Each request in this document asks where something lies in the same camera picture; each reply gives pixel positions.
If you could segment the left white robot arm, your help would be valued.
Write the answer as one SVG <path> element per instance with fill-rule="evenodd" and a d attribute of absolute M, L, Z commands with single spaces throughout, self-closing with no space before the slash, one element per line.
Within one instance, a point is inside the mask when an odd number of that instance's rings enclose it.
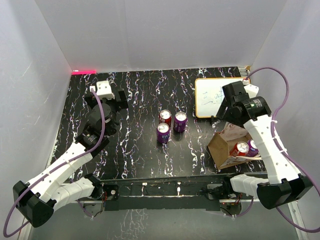
<path fill-rule="evenodd" d="M 65 184 L 65 181 L 106 148 L 109 137 L 117 132 L 117 113 L 128 108 L 128 101 L 122 88 L 115 97 L 109 97 L 95 92 L 94 87 L 85 101 L 91 112 L 75 142 L 38 176 L 13 186 L 14 207 L 34 228 L 45 224 L 56 210 L 71 202 L 81 198 L 97 200 L 103 196 L 102 183 L 92 173 L 72 183 Z"/>

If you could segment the red Coke can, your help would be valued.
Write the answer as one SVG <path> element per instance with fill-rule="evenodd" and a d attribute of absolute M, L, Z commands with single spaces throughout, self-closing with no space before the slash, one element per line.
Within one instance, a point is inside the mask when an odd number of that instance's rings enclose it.
<path fill-rule="evenodd" d="M 171 127 L 171 123 L 172 123 L 172 114 L 169 110 L 167 109 L 164 109 L 164 110 L 161 110 L 159 112 L 159 116 L 158 116 L 158 119 L 159 119 L 159 123 L 165 123 L 167 124 L 169 127 Z"/>
<path fill-rule="evenodd" d="M 237 157 L 237 156 L 244 157 L 248 154 L 249 150 L 250 150 L 250 147 L 247 142 L 239 141 L 229 151 L 229 155 L 231 157 Z"/>

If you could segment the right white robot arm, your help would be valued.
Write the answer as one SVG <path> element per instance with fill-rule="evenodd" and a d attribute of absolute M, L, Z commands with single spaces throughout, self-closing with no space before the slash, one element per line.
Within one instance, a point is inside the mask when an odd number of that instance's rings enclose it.
<path fill-rule="evenodd" d="M 248 131 L 267 170 L 266 179 L 239 173 L 226 176 L 223 194 L 230 199 L 247 194 L 268 210 L 299 200 L 313 184 L 278 148 L 280 137 L 266 100 L 251 98 L 241 81 L 224 85 L 222 90 L 224 99 L 216 116 Z"/>

